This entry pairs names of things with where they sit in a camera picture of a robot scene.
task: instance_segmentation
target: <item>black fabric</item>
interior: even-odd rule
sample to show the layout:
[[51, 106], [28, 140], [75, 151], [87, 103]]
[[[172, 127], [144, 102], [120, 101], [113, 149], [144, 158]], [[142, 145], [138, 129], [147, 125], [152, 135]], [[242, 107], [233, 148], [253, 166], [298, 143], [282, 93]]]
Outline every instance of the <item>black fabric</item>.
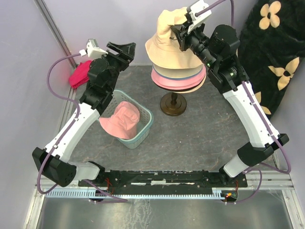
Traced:
[[[261, 95], [260, 105], [268, 118], [276, 112], [289, 85], [279, 86], [280, 78], [283, 77], [281, 80], [285, 82], [293, 80], [293, 77], [285, 78], [293, 75], [286, 70], [287, 64], [293, 61], [297, 67], [297, 61], [301, 62], [305, 57], [305, 0], [277, 1], [274, 5], [280, 4], [280, 10], [275, 14], [279, 17], [279, 25], [275, 26], [274, 20], [275, 23], [262, 29], [260, 21], [264, 17], [261, 9], [265, 4], [270, 7], [274, 2], [258, 0], [241, 31], [238, 48], [238, 57], [250, 77], [254, 93]], [[268, 13], [267, 18], [276, 19], [276, 16]], [[276, 76], [272, 67], [284, 68], [285, 71], [282, 76]]]

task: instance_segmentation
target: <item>hat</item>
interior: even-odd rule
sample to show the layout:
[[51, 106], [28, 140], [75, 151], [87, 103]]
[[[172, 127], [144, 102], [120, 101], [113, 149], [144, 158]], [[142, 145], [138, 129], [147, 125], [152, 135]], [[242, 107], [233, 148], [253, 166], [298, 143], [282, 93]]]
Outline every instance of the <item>hat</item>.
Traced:
[[182, 80], [164, 78], [155, 69], [152, 69], [151, 77], [158, 86], [173, 90], [183, 90], [199, 85], [205, 77], [205, 68], [196, 75]]
[[197, 86], [197, 87], [195, 87], [195, 88], [193, 88], [193, 89], [191, 89], [191, 90], [188, 90], [188, 91], [184, 91], [184, 92], [177, 92], [177, 93], [179, 93], [179, 94], [186, 94], [186, 93], [192, 93], [192, 92], [195, 92], [195, 91], [197, 91], [199, 88], [201, 88], [202, 87], [202, 85], [203, 85], [203, 83], [205, 82], [205, 79], [206, 79], [206, 77], [201, 81], [201, 83]]
[[78, 88], [84, 83], [89, 81], [88, 71], [90, 69], [90, 64], [92, 61], [86, 61], [85, 63], [80, 63], [77, 66], [73, 74], [69, 77], [69, 83], [72, 88]]
[[129, 102], [121, 102], [114, 114], [110, 118], [100, 118], [100, 123], [110, 135], [129, 140], [137, 135], [139, 120], [139, 110]]
[[173, 80], [185, 80], [196, 76], [205, 66], [203, 64], [199, 65], [197, 68], [188, 69], [168, 69], [162, 68], [156, 64], [152, 64], [153, 69], [162, 77], [169, 78]]
[[202, 65], [199, 58], [188, 49], [180, 51], [179, 43], [171, 30], [172, 25], [186, 22], [186, 7], [164, 10], [158, 18], [157, 32], [145, 44], [149, 59], [162, 68], [185, 69]]

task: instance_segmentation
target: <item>beige flower print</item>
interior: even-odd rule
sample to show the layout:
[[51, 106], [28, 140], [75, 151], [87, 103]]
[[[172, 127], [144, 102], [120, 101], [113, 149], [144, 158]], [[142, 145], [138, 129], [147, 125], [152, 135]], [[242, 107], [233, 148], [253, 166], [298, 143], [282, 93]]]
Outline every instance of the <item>beige flower print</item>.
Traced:
[[[255, 94], [255, 97], [256, 97], [258, 103], [260, 104], [261, 101], [262, 101], [262, 93], [261, 93], [261, 92], [256, 93], [256, 94]], [[271, 112], [270, 112], [270, 110], [269, 110], [267, 107], [261, 106], [261, 108], [262, 108], [263, 112], [264, 112], [266, 115], [271, 115]]]
[[262, 30], [268, 29], [269, 25], [276, 28], [280, 25], [280, 18], [276, 15], [281, 9], [281, 3], [274, 1], [269, 4], [265, 4], [261, 8], [261, 16], [263, 17], [259, 22], [259, 27]]
[[291, 62], [289, 62], [285, 69], [284, 68], [274, 68], [273, 66], [268, 66], [268, 68], [278, 77], [280, 77], [277, 82], [278, 90], [281, 91], [288, 84], [290, 79], [293, 77], [297, 67], [299, 66], [300, 58], [296, 57]]

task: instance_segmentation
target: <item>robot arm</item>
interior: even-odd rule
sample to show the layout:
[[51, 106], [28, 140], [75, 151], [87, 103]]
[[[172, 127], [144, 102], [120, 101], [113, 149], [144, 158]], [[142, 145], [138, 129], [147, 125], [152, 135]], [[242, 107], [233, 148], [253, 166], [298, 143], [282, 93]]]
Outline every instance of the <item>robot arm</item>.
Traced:
[[80, 98], [79, 111], [73, 113], [63, 129], [44, 149], [37, 147], [32, 153], [38, 170], [48, 156], [42, 174], [62, 187], [69, 185], [73, 180], [94, 180], [104, 169], [94, 162], [71, 162], [70, 157], [81, 137], [112, 100], [119, 73], [134, 59], [135, 43], [108, 43], [107, 47], [118, 54], [100, 49], [94, 39], [88, 40], [87, 50], [80, 51], [81, 55], [88, 54], [95, 60], [90, 64], [89, 81], [86, 91]]
[[[185, 15], [187, 21], [182, 25], [172, 26], [172, 31], [177, 37], [180, 50], [191, 49], [208, 67], [211, 83], [234, 108], [249, 135], [250, 142], [240, 148], [237, 155], [220, 170], [226, 179], [230, 180], [248, 167], [264, 161], [278, 149], [273, 136], [281, 145], [287, 143], [289, 138], [286, 134], [279, 134], [260, 106], [258, 107], [263, 118], [254, 107], [254, 104], [259, 103], [254, 96], [249, 77], [235, 54], [240, 44], [236, 30], [228, 25], [219, 25], [210, 38], [203, 33], [203, 22], [210, 13], [207, 11], [200, 16], [196, 15], [207, 7], [203, 0], [188, 7]], [[264, 122], [269, 125], [273, 136]]]

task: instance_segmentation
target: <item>metal table surface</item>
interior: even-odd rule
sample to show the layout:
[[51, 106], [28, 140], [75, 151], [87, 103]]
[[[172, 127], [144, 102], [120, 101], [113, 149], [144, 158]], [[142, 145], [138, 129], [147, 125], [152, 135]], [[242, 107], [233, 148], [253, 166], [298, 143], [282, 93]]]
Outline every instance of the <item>metal table surface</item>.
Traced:
[[[240, 191], [240, 199], [251, 191]], [[280, 190], [225, 206], [219, 200], [132, 199], [94, 204], [86, 199], [46, 198], [37, 229], [291, 229]]]

